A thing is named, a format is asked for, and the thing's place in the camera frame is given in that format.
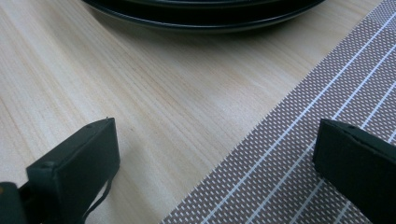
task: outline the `white stripe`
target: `white stripe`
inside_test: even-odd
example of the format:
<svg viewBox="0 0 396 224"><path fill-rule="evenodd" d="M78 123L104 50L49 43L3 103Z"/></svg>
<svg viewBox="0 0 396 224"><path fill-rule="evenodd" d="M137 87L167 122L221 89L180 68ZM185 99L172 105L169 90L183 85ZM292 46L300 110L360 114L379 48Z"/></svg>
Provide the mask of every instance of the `white stripe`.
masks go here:
<svg viewBox="0 0 396 224"><path fill-rule="evenodd" d="M262 202L262 204L260 204L260 206L253 212L253 214L249 217L249 219L247 220L246 223L250 223L253 218L255 216L257 216L259 214L259 212L264 208L264 206L268 203L268 201L272 198L272 196L274 196L275 192L279 189L279 187L286 181L286 179L289 177L289 175L291 174L291 172L293 172L294 168L297 167L297 165L299 164L299 162L304 158L304 156L309 152L309 150L314 146L315 141L313 141L311 143L311 145L309 145L309 147L305 150L305 152L303 153L302 156L300 156L300 158L289 168L288 172L282 177L281 180L279 180L279 182L277 182L276 186L273 188L273 190L268 194L268 196L264 199L264 201Z"/></svg>
<svg viewBox="0 0 396 224"><path fill-rule="evenodd" d="M375 73L376 69L378 69L378 67L388 58L388 56L395 50L395 48L396 48L396 44L393 45L393 47L387 52L387 54L381 59L381 61L379 61L375 65L375 67L370 72L370 74L363 80L363 82L359 85L359 87L354 92L352 92L352 94L349 96L349 98L346 100L346 102L341 106L341 108L337 111L337 113L332 117L332 119L335 119L340 115L340 113L349 104L349 102L353 99L353 97L356 95L356 93L361 89L361 87L363 87L363 85L367 82L367 80Z"/></svg>
<svg viewBox="0 0 396 224"><path fill-rule="evenodd" d="M343 210L341 210L341 213L338 215L338 217L335 219L334 224L339 223L341 221L341 218L344 216L344 213L347 211L348 207L350 206L350 201L346 203L344 206Z"/></svg>
<svg viewBox="0 0 396 224"><path fill-rule="evenodd" d="M393 82L393 85L388 89L387 93L385 93L385 95L382 97L381 101L379 102L378 105L376 105L375 109L373 110L373 112L370 114L370 116L367 118L366 121L364 121L364 123L361 125L361 127L365 127L367 125L367 123L370 121L370 119L373 117L373 115L375 114L375 111L378 110L378 108L382 105L382 103L384 103L384 101L388 98L388 96L390 95L390 93L393 91L393 89L396 86L396 81Z"/></svg>
<svg viewBox="0 0 396 224"><path fill-rule="evenodd" d="M393 13L391 18L385 22L385 24L367 41L367 43L349 60L349 62L341 69L341 71L329 82L329 84L318 94L318 96L308 105L303 113L289 126L289 128L275 141L274 144L260 157L260 159L249 169L249 171L242 177L238 183L227 193L227 195L211 210L211 212L201 222L206 223L218 210L219 208L230 198L230 196L239 188L239 186L250 176L250 174L259 166L259 164L274 150L274 148L280 143L280 141L289 133L289 131L297 124L297 122L305 115L305 113L315 104L315 102L324 94L324 92L330 88L330 86L339 78L344 71L358 58L358 56L369 46L369 44L380 34L380 32L390 23L395 17L396 12Z"/></svg>
<svg viewBox="0 0 396 224"><path fill-rule="evenodd" d="M390 136L390 138L388 139L388 143L390 143L390 142L393 140L393 138L395 137L395 135L396 135L396 130L393 131L393 134L392 134L392 135ZM340 212L340 214L338 214L338 217L337 217L337 219L334 221L334 223L339 223L339 222L341 221L341 218L344 216L344 214L345 214L345 212L347 211L347 209L349 208L349 206L350 206L350 202L347 202L346 205L344 206L343 210Z"/></svg>
<svg viewBox="0 0 396 224"><path fill-rule="evenodd" d="M312 198L315 196L315 194L317 193L317 191L321 188L322 184L324 183L324 180L321 179L319 181L319 183L317 184L317 186L314 188L314 190L312 190L312 192L309 194L308 198L306 198L305 202L303 203L303 205L300 207L300 209L297 211L296 215L294 215L294 217L291 219L290 223L295 223L295 221L297 220L297 218L300 216L300 214L304 211L304 209L306 208L306 206L308 205L308 203L311 202Z"/></svg>

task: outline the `woven placemat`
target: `woven placemat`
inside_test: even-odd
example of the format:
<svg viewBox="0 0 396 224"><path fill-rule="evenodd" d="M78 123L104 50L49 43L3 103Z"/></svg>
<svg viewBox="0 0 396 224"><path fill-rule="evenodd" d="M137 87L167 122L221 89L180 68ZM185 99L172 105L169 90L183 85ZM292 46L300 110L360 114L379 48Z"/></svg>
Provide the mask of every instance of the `woven placemat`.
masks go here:
<svg viewBox="0 0 396 224"><path fill-rule="evenodd" d="M315 172L320 119L396 142L396 1L375 8L163 223L362 223Z"/></svg>

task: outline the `light wood surface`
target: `light wood surface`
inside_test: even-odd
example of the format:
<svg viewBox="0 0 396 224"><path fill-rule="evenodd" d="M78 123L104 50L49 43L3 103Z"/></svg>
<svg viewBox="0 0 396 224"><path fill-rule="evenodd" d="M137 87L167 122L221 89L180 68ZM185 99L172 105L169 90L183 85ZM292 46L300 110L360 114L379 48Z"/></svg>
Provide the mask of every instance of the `light wood surface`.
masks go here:
<svg viewBox="0 0 396 224"><path fill-rule="evenodd" d="M0 181L116 119L121 168L87 223L157 223L379 0L328 0L253 32L151 30L78 0L0 1Z"/></svg>

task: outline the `black plate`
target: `black plate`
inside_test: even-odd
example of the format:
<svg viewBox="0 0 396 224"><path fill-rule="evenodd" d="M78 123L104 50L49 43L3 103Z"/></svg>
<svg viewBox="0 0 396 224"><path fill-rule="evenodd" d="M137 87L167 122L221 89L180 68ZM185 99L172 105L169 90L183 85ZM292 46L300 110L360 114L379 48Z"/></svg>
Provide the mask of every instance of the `black plate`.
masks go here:
<svg viewBox="0 0 396 224"><path fill-rule="evenodd" d="M109 15L135 23L182 31L242 31L291 19L324 0L284 0L243 7L161 7L122 0L83 0Z"/></svg>
<svg viewBox="0 0 396 224"><path fill-rule="evenodd" d="M288 0L121 0L159 7L245 7Z"/></svg>

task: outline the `gray placemat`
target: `gray placemat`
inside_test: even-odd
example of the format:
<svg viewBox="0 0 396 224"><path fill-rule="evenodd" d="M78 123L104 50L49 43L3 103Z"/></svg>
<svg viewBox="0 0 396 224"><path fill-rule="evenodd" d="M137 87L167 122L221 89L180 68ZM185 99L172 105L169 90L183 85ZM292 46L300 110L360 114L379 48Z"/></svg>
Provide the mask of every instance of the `gray placemat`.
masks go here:
<svg viewBox="0 0 396 224"><path fill-rule="evenodd" d="M374 9L163 223L362 223L314 170L320 119L396 142L396 1Z"/></svg>

